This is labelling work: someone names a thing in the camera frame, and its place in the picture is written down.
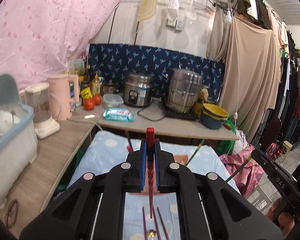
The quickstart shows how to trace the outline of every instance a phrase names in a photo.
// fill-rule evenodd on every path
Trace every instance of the navy blue patterned fabric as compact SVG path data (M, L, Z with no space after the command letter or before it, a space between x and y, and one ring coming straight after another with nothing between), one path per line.
M209 101L217 101L225 73L222 62L178 51L125 44L91 44L88 64L106 80L114 80L123 90L123 81L129 72L146 73L154 77L156 97L164 97L168 80L162 74L179 67L203 76L208 86Z

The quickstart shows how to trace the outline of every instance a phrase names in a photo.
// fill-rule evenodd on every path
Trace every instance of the pink kettle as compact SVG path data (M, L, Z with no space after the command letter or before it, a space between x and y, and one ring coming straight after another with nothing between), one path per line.
M70 82L74 83L74 98L71 98L70 95ZM72 116L72 106L79 102L78 76L56 74L48 77L48 83L49 91L54 95L49 98L52 117L58 119L58 121L70 118Z

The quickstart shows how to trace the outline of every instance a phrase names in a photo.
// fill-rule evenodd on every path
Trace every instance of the stack of basins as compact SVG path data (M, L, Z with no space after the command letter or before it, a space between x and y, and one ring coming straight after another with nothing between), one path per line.
M200 122L212 130L220 129L228 119L228 112L219 106L203 104Z

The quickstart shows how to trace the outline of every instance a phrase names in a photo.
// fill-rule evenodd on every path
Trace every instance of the blue gripper pad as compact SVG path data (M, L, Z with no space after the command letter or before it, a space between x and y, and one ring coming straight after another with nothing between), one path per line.
M157 182L157 189L160 191L160 177L159 177L159 159L157 142L154 142L154 165L155 165L155 180Z
M144 143L140 167L140 191L143 191L146 181L147 143Z

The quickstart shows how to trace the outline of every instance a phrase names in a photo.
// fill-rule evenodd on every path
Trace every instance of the yellow cutting board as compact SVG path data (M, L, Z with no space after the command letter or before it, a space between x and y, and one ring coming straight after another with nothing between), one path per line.
M158 0L141 0L138 11L137 22L141 22L151 18L157 9Z

